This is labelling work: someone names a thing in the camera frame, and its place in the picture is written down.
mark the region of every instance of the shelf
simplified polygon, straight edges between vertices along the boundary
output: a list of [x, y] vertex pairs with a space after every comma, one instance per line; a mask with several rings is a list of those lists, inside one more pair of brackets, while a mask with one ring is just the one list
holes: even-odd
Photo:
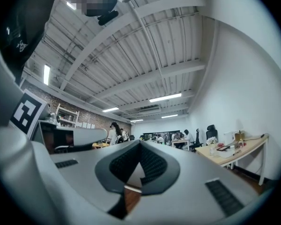
[[63, 119], [63, 118], [61, 118], [60, 121], [75, 124], [75, 122], [72, 122], [72, 121], [69, 121], [69, 120], [66, 120], [66, 119]]
[[72, 111], [62, 108], [62, 107], [59, 107], [59, 110], [62, 110], [68, 114], [75, 115], [75, 116], [77, 116], [77, 114], [78, 114], [77, 112], [72, 112]]

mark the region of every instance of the desk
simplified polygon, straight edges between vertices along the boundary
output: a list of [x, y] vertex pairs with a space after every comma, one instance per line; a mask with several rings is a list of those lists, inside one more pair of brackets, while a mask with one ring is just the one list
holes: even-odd
[[238, 162], [238, 160], [242, 159], [243, 157], [249, 155], [251, 152], [255, 151], [257, 148], [263, 146], [263, 158], [262, 158], [262, 168], [261, 174], [259, 179], [259, 185], [261, 186], [264, 181], [264, 173], [266, 168], [266, 150], [267, 150], [267, 143], [268, 143], [268, 135], [264, 135], [263, 138], [255, 139], [255, 140], [246, 140], [247, 143], [244, 147], [235, 149], [235, 151], [241, 150], [241, 152], [235, 154], [234, 156], [228, 158], [222, 158], [218, 156], [215, 151], [215, 155], [209, 155], [210, 146], [204, 146], [200, 148], [195, 148], [198, 154], [207, 157], [214, 163], [224, 167], [228, 164], [233, 164], [234, 162]]
[[102, 143], [102, 144], [98, 144], [98, 143], [93, 143], [93, 147], [95, 147], [95, 148], [105, 148], [105, 147], [108, 147], [109, 146], [109, 144], [107, 144], [107, 143]]
[[174, 147], [175, 143], [187, 143], [187, 150], [189, 150], [189, 141], [188, 140], [185, 140], [185, 139], [172, 140], [172, 147]]

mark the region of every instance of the black office chair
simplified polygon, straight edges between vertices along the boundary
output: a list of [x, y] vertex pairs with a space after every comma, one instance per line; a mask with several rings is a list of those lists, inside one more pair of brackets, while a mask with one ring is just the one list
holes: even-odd
[[202, 147], [202, 143], [200, 143], [199, 141], [199, 129], [196, 130], [197, 134], [196, 134], [196, 141], [195, 142], [191, 142], [193, 143], [193, 145], [189, 146], [191, 148], [191, 152], [195, 152], [195, 148], [198, 148], [198, 147]]
[[214, 125], [210, 125], [207, 127], [206, 139], [211, 138], [211, 137], [217, 138], [217, 130], [215, 129]]

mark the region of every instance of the white desk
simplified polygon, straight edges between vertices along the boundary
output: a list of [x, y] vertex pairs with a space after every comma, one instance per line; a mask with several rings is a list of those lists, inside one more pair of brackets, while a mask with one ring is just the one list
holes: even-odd
[[187, 150], [189, 150], [189, 141], [188, 140], [185, 140], [185, 139], [172, 140], [172, 147], [174, 147], [175, 143], [187, 143]]
[[263, 158], [262, 158], [262, 168], [261, 168], [261, 174], [259, 179], [259, 185], [261, 186], [264, 181], [264, 173], [266, 168], [266, 150], [267, 150], [267, 143], [268, 143], [268, 135], [265, 134], [263, 138], [255, 139], [255, 140], [246, 140], [246, 145], [242, 148], [235, 149], [236, 151], [241, 150], [241, 152], [228, 157], [228, 158], [222, 158], [218, 156], [217, 154], [211, 156], [210, 155], [210, 146], [204, 146], [200, 148], [196, 148], [196, 151], [198, 154], [205, 156], [206, 158], [210, 159], [214, 163], [224, 167], [228, 164], [234, 165], [234, 163], [238, 163], [238, 160], [242, 159], [243, 157], [249, 155], [251, 152], [255, 151], [257, 148], [263, 146]]

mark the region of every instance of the ceiling light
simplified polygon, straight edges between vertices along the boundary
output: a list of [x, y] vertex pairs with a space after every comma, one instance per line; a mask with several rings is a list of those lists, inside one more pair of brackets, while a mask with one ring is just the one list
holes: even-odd
[[110, 111], [114, 111], [114, 110], [118, 110], [118, 107], [106, 109], [106, 110], [103, 110], [103, 112], [106, 113], [106, 112], [110, 112]]
[[170, 118], [170, 117], [176, 117], [176, 116], [178, 116], [178, 114], [170, 115], [170, 116], [164, 116], [164, 117], [161, 117], [161, 118]]
[[178, 93], [178, 94], [169, 95], [169, 96], [165, 96], [165, 97], [159, 97], [159, 98], [150, 99], [149, 101], [150, 101], [151, 103], [153, 103], [153, 102], [162, 101], [162, 100], [167, 100], [167, 99], [171, 99], [171, 98], [178, 98], [178, 97], [181, 97], [181, 96], [182, 96], [182, 94], [181, 94], [181, 93]]
[[49, 82], [50, 67], [48, 65], [44, 66], [44, 84], [48, 85]]
[[68, 5], [71, 9], [76, 10], [76, 6], [74, 6], [73, 4], [67, 2], [67, 5]]

